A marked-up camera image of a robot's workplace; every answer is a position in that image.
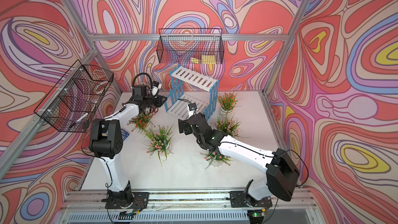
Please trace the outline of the pink flower pot front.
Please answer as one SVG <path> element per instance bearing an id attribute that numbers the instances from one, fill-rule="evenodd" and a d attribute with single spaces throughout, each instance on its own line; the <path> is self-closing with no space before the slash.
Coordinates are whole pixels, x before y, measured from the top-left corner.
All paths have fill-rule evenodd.
<path id="1" fill-rule="evenodd" d="M 226 164 L 227 166 L 231 165 L 231 157 L 225 156 L 216 152 L 201 152 L 200 153 L 203 156 L 203 159 L 208 162 L 207 167 L 205 168 L 206 170 L 209 167 L 219 167 L 223 164 Z"/>

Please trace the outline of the pink flower pot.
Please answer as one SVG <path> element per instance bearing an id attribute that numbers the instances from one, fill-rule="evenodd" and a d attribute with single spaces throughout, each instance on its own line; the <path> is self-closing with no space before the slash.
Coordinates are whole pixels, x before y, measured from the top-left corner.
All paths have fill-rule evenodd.
<path id="1" fill-rule="evenodd" d="M 145 136 L 150 143 L 147 145 L 147 153 L 154 157 L 156 156 L 162 164 L 166 161 L 171 152 L 171 139 L 173 137 L 172 126 L 158 126 L 158 130 L 149 129 L 145 131 Z"/>
<path id="2" fill-rule="evenodd" d="M 215 122 L 216 129 L 232 137 L 239 136 L 240 122 L 227 117 L 218 117 Z"/>
<path id="3" fill-rule="evenodd" d="M 203 156 L 203 159 L 208 162 L 207 167 L 205 168 L 206 170 L 209 167 L 219 167 L 223 164 L 226 164 L 227 166 L 231 165 L 231 157 L 225 156 L 216 152 L 201 152 L 200 153 Z"/>

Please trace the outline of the blue white slatted rack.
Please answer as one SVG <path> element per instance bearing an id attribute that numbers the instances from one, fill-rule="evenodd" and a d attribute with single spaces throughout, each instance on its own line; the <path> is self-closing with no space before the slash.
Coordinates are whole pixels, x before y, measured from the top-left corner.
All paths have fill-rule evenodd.
<path id="1" fill-rule="evenodd" d="M 164 107 L 168 114 L 188 118 L 188 103 L 195 103 L 198 111 L 209 120 L 216 111 L 219 81 L 183 66 L 170 71 L 171 89 Z"/>

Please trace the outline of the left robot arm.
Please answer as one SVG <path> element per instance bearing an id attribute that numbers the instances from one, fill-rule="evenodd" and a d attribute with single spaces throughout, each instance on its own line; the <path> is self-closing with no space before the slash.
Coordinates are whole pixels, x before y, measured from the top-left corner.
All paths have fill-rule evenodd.
<path id="1" fill-rule="evenodd" d="M 135 198 L 124 172 L 119 153 L 123 147 L 121 128 L 148 108 L 160 108 L 167 98 L 159 95 L 162 85 L 147 73 L 137 74 L 132 82 L 132 97 L 116 113 L 92 122 L 89 150 L 99 158 L 107 176 L 107 209 L 133 208 Z"/>

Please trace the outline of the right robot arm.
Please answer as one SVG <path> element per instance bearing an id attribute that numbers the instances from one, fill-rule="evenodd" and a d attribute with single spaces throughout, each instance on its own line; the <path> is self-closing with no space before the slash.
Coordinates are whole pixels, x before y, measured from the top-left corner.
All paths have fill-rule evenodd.
<path id="1" fill-rule="evenodd" d="M 187 111 L 188 119 L 178 121 L 180 133 L 193 134 L 202 149 L 237 159 L 264 174 L 258 180 L 250 180 L 245 190 L 230 193 L 232 207 L 271 207 L 271 196 L 286 202 L 292 200 L 300 172 L 287 151 L 259 149 L 212 129 L 205 115 L 190 101 L 187 102 Z"/>

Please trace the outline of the orange flower pot left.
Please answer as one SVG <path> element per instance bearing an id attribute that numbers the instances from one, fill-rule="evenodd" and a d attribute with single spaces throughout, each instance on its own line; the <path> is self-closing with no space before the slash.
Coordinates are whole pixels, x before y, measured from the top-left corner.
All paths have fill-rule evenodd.
<path id="1" fill-rule="evenodd" d="M 139 114 L 138 116 L 129 120 L 127 125 L 134 126 L 132 131 L 137 130 L 140 133 L 147 133 L 150 128 L 154 126 L 152 122 L 152 118 L 154 117 L 154 113 L 151 114 Z"/>

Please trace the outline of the orange flower pot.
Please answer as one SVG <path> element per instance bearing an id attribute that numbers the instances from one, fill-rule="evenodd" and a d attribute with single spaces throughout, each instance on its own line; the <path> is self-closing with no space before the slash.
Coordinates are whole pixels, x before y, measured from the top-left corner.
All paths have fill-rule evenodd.
<path id="1" fill-rule="evenodd" d="M 220 114 L 226 116 L 234 110 L 238 102 L 236 97 L 236 93 L 224 93 L 223 95 L 217 96 L 217 101 L 220 104 Z"/>
<path id="2" fill-rule="evenodd" d="M 129 120 L 127 125 L 134 126 L 132 131 L 137 130 L 140 133 L 147 133 L 150 128 L 154 126 L 152 122 L 152 118 L 154 117 L 154 113 L 151 114 L 139 114 L 138 116 Z"/>

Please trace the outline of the blue children's book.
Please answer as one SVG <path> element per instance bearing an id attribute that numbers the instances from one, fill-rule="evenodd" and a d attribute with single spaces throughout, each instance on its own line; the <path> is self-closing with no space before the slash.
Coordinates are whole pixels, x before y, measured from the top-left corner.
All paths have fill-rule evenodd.
<path id="1" fill-rule="evenodd" d="M 122 140 L 123 141 L 125 141 L 130 135 L 130 133 L 128 131 L 126 131 L 125 129 L 123 129 L 123 128 L 121 129 L 121 134 L 122 134 Z"/>

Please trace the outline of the orange flower pot right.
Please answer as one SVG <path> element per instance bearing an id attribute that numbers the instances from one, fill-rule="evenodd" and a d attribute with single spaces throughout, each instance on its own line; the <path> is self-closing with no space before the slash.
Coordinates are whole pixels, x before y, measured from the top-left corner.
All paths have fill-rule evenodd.
<path id="1" fill-rule="evenodd" d="M 236 93 L 224 93 L 223 95 L 217 96 L 217 101 L 220 104 L 220 114 L 226 116 L 234 110 L 238 102 L 236 97 Z"/>

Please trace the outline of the white marker in basket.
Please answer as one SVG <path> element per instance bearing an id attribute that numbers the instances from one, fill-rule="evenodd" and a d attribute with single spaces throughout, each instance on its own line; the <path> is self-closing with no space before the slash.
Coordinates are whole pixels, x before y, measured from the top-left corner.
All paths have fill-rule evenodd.
<path id="1" fill-rule="evenodd" d="M 84 113 L 79 119 L 74 120 L 72 124 L 69 126 L 69 128 L 74 127 L 76 124 L 80 123 L 84 118 L 88 116 L 88 113 Z"/>

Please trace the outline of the yellow sponge in basket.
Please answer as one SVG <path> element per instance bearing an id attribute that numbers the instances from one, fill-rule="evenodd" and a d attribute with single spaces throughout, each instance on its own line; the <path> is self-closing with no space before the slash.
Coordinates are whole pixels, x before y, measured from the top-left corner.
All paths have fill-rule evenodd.
<path id="1" fill-rule="evenodd" d="M 217 63 L 216 56 L 212 55 L 201 55 L 200 58 L 191 57 L 190 62 L 194 64 L 208 64 L 208 65 L 213 65 Z"/>

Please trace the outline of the red handled scissors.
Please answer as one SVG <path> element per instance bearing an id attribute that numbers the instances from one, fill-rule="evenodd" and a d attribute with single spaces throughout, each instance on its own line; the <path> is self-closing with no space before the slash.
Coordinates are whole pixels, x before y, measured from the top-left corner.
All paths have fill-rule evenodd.
<path id="1" fill-rule="evenodd" d="M 159 108 L 156 106 L 153 106 L 150 108 L 149 114 L 156 114 L 159 111 Z"/>

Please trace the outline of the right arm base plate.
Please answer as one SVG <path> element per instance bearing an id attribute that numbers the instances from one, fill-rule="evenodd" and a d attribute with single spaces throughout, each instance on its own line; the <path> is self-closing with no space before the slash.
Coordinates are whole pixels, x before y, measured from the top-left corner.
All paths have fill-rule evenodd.
<path id="1" fill-rule="evenodd" d="M 227 200 L 230 201 L 231 206 L 234 208 L 237 207 L 261 207 L 265 209 L 269 209 L 273 206 L 272 199 L 270 197 L 263 198 L 261 200 L 256 200 L 248 193 L 244 193 L 243 191 L 230 191 L 230 196 Z"/>

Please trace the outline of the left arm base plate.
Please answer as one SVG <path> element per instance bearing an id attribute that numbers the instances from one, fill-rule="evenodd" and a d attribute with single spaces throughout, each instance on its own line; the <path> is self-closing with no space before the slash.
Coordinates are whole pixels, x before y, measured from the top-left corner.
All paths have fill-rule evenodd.
<path id="1" fill-rule="evenodd" d="M 102 199 L 106 209 L 137 209 L 147 208 L 149 192 L 122 193 L 108 191 L 106 198 Z"/>

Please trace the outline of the aluminium rail front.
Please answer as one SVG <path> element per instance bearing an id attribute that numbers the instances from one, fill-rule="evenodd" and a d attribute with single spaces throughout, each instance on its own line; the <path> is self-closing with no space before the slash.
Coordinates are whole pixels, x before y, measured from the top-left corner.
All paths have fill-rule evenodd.
<path id="1" fill-rule="evenodd" d="M 105 191 L 68 194 L 56 224 L 324 224 L 313 195 L 298 189 L 290 202 L 271 198 L 272 205 L 233 208 L 230 188 L 202 190 L 141 190 L 147 206 L 136 209 L 105 208 Z"/>

